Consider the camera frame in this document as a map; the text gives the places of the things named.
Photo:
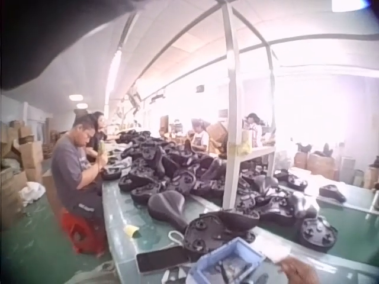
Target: dark hair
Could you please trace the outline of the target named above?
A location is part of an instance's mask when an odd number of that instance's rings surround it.
[[[203,120],[192,120],[192,127],[201,127],[201,129],[205,130],[205,124]]]
[[[85,114],[81,117],[78,117],[73,123],[72,127],[82,125],[84,129],[95,129],[95,121],[91,114]]]
[[[104,114],[101,111],[95,111],[91,115],[92,115],[92,119],[94,120],[95,130],[97,132],[97,131],[99,131],[99,122],[98,122],[99,117],[104,116]]]
[[[254,122],[257,123],[257,124],[259,124],[259,125],[263,125],[263,121],[254,112],[252,112],[251,114],[249,114],[248,118],[252,118],[254,120]]]

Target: fluorescent light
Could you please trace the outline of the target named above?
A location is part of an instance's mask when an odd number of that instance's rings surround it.
[[[109,68],[107,85],[105,87],[105,104],[106,105],[109,103],[109,97],[111,95],[111,92],[114,89],[114,84],[116,82],[118,68],[120,67],[120,63],[121,63],[121,55],[122,55],[121,50],[117,50],[112,59],[111,67]]]
[[[333,12],[351,12],[370,6],[369,0],[332,0]]]
[[[86,109],[86,108],[88,108],[88,105],[81,102],[80,104],[77,104],[76,107],[79,109]]]
[[[104,105],[104,117],[106,120],[109,118],[109,105]]]
[[[69,95],[69,99],[73,102],[83,101],[82,95]]]

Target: shelf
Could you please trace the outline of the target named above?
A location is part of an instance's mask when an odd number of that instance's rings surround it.
[[[239,156],[238,158],[240,159],[241,162],[248,161],[254,158],[262,157],[264,155],[268,155],[275,152],[275,146],[262,146],[262,147],[256,147],[253,148],[251,153],[244,155],[244,156]]]

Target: metal frame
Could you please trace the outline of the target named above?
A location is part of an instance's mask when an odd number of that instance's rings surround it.
[[[141,74],[137,77],[136,81],[141,78],[146,71],[154,64],[155,61],[168,49],[170,46],[179,39],[183,34],[188,32],[193,26],[209,17],[214,12],[218,11],[221,8],[223,14],[223,24],[225,30],[225,38],[226,38],[226,47],[227,54],[225,56],[221,56],[218,59],[212,60],[178,78],[171,81],[169,84],[161,87],[165,88],[168,85],[188,76],[189,74],[198,71],[206,66],[209,66],[213,63],[219,62],[221,60],[226,59],[228,65],[228,76],[229,76],[229,145],[228,145],[228,160],[227,160],[227,171],[226,171],[226,184],[224,191],[224,201],[223,208],[233,208],[236,198],[237,191],[237,183],[239,178],[239,167],[240,167],[240,159],[237,158],[237,148],[241,143],[242,136],[242,105],[243,105],[243,88],[242,81],[240,78],[240,60],[239,54],[243,52],[252,51],[255,49],[259,49],[264,47],[266,50],[266,56],[269,66],[269,79],[270,79],[270,87],[271,87],[271,97],[272,97],[272,130],[275,131],[275,109],[274,109],[274,98],[275,98],[275,74],[274,74],[274,64],[273,57],[277,60],[277,56],[271,49],[271,46],[274,44],[287,43],[291,41],[298,40],[308,40],[308,39],[346,39],[346,40],[379,40],[379,34],[377,35],[347,35],[347,34],[316,34],[316,35],[302,35],[298,37],[290,37],[290,38],[282,38],[279,40],[266,41],[262,34],[253,26],[253,24],[247,20],[239,11],[234,9],[231,5],[231,2],[234,0],[215,0],[217,5],[211,7],[206,12],[202,13],[199,17],[189,23],[186,27],[183,28],[171,41],[169,41],[163,49],[147,64],[147,66],[143,69]],[[251,47],[247,47],[243,50],[239,50],[237,44],[236,33],[233,28],[233,17],[238,18],[261,40],[261,44],[257,44]],[[149,99],[154,93],[147,96],[143,102]],[[268,174],[271,175],[274,169],[274,159],[275,153],[269,154],[269,169]]]

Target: green floor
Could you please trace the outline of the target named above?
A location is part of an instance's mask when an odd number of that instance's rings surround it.
[[[1,274],[8,281],[1,283],[65,283],[77,271],[89,271],[110,260],[106,254],[95,256],[75,254],[70,241],[59,228],[46,195],[26,207],[14,227],[1,232]]]

